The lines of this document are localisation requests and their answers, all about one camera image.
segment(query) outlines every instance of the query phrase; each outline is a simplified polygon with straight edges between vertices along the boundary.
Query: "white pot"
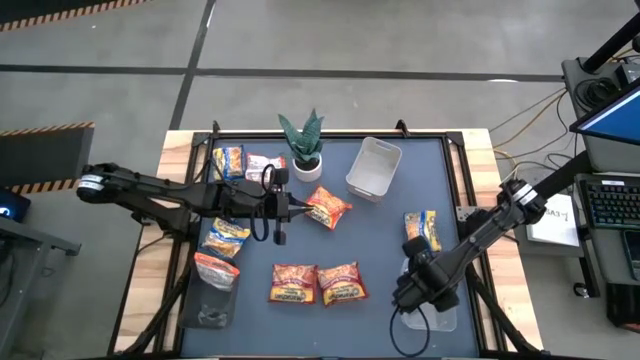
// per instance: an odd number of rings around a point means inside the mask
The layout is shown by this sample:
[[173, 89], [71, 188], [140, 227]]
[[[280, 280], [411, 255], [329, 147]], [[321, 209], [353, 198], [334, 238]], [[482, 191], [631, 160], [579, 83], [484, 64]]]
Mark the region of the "white pot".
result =
[[320, 155], [320, 162], [318, 163], [318, 166], [316, 166], [315, 169], [313, 170], [301, 170], [300, 168], [298, 168], [298, 166], [296, 166], [296, 161], [292, 160], [291, 161], [293, 163], [293, 173], [296, 175], [296, 177], [303, 182], [312, 182], [312, 181], [316, 181], [318, 180], [318, 178], [320, 177], [320, 175], [322, 175], [322, 155]]

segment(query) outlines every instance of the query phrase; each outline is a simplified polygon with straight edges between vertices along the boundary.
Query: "white container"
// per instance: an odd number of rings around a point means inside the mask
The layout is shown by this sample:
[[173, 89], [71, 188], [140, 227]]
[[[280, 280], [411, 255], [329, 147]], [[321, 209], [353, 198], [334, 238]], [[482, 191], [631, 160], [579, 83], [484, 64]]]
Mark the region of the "white container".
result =
[[389, 189], [401, 157], [399, 147], [366, 137], [347, 175], [349, 191], [369, 201], [379, 202]]
[[[404, 274], [408, 268], [409, 259], [405, 259], [404, 263], [402, 263], [402, 271], [400, 274]], [[445, 312], [438, 312], [433, 305], [424, 303], [420, 305], [420, 309], [424, 313], [424, 316], [427, 317], [431, 331], [451, 332], [455, 330], [457, 325], [456, 308], [449, 309]], [[418, 310], [409, 314], [402, 314], [402, 322], [413, 330], [427, 330], [424, 319]]]
[[296, 175], [296, 177], [300, 181], [303, 181], [303, 182], [316, 181], [318, 180], [320, 175], [322, 175], [322, 154], [320, 154], [320, 162], [318, 163], [318, 166], [316, 166], [316, 168], [313, 170], [305, 171], [298, 168], [298, 166], [296, 166], [296, 161], [294, 159], [291, 159], [291, 163], [292, 163], [291, 167], [293, 168], [293, 173]]

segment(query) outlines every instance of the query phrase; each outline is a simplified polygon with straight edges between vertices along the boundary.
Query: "potted plant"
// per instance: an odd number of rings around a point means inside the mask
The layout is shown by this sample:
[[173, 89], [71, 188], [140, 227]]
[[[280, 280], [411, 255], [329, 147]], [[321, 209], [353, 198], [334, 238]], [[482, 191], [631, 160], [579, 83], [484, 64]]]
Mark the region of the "potted plant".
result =
[[322, 175], [320, 131], [323, 119], [324, 116], [318, 117], [313, 109], [302, 132], [299, 132], [286, 117], [278, 114], [284, 137], [291, 148], [291, 167], [296, 177], [304, 182], [315, 181]]

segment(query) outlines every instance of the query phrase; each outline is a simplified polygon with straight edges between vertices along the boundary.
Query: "keyboard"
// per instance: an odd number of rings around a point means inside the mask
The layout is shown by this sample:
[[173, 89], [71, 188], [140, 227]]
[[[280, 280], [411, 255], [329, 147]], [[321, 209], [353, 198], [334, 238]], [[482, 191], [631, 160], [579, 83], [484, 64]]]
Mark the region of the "keyboard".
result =
[[640, 178], [579, 175], [578, 188], [591, 226], [640, 229]]

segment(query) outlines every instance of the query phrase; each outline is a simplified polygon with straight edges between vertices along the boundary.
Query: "desk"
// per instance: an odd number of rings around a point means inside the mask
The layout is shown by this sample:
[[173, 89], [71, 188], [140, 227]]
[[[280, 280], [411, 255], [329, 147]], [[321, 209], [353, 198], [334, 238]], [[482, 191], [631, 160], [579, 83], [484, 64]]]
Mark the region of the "desk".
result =
[[[398, 132], [397, 130], [342, 130], [329, 132]], [[441, 132], [445, 130], [411, 130], [419, 132]], [[492, 152], [489, 134], [485, 129], [453, 130], [460, 131], [464, 137], [464, 155], [468, 161], [470, 176], [473, 183], [475, 199], [478, 206], [491, 207], [496, 203], [498, 184], [500, 177]], [[257, 131], [222, 131], [222, 134], [248, 134]], [[280, 131], [262, 131], [263, 133], [279, 133]], [[157, 176], [169, 178], [173, 181], [183, 182], [187, 170], [191, 141], [194, 131], [170, 131], [167, 133], [163, 146]], [[463, 167], [459, 156], [452, 156], [453, 167], [456, 175], [462, 175]], [[467, 193], [464, 190], [463, 176], [456, 176], [457, 188], [463, 205], [468, 202]], [[141, 235], [140, 246], [160, 237], [160, 231], [154, 226], [144, 229]], [[144, 329], [160, 304], [167, 274], [167, 264], [171, 250], [171, 240], [164, 240], [156, 246], [145, 250], [135, 261], [132, 269], [131, 281], [126, 289], [123, 302], [122, 317], [116, 324], [112, 347], [114, 350], [122, 350], [130, 345], [138, 334]], [[533, 312], [533, 306], [529, 296], [522, 263], [516, 244], [508, 239], [496, 242], [488, 252], [491, 265], [491, 274], [496, 290], [498, 302], [515, 326], [534, 346], [542, 347], [540, 334]], [[165, 335], [166, 349], [171, 348], [174, 339], [173, 331], [176, 321], [178, 305], [175, 306], [173, 316], [170, 317], [169, 326]], [[495, 348], [492, 321], [486, 309], [482, 306], [480, 313], [483, 319], [483, 327], [487, 335], [487, 343], [490, 349]]]

